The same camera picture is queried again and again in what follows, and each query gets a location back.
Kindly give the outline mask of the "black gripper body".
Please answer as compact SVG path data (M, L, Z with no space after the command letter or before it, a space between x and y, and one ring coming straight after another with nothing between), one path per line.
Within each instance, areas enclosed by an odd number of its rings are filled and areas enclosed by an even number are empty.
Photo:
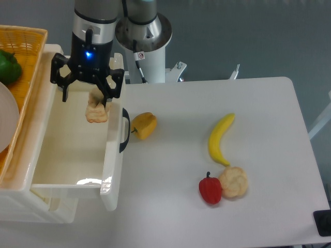
M70 73L75 76L75 81L93 85L96 85L93 82L93 75L99 77L108 75L109 98L119 98L124 70L110 68L112 44L112 41L94 44L91 35L88 35L88 40L85 41L72 34L70 57L56 53L52 58L50 82L63 91L63 79Z

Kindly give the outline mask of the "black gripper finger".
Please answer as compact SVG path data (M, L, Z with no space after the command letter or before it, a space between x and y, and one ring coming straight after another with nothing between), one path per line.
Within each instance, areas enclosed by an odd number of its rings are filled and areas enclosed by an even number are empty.
M109 83L107 80L108 75L99 77L98 75L93 75L93 82L96 84L97 88L102 93L101 103L104 107L106 107L108 98L109 98Z
M75 81L75 76L72 73L70 73L64 77L64 79L63 79L63 98L62 98L63 102L67 101L69 85L72 84L74 81Z

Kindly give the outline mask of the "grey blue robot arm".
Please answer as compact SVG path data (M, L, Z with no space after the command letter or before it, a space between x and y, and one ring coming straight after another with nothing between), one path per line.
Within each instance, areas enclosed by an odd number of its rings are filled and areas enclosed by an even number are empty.
M50 81L62 90L63 101L76 80L96 85L103 102L119 98L125 72L110 67L116 40L125 50L131 83L164 83L171 37L171 24L156 1L76 1L71 55L54 55Z

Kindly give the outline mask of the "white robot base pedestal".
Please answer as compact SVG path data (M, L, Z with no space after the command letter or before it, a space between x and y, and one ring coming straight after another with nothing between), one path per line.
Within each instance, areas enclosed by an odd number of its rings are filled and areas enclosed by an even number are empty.
M162 14L148 24L133 23L129 18L118 21L115 29L117 42L125 52L130 84L181 82L187 64L178 61L166 67L166 46L172 38L172 26Z

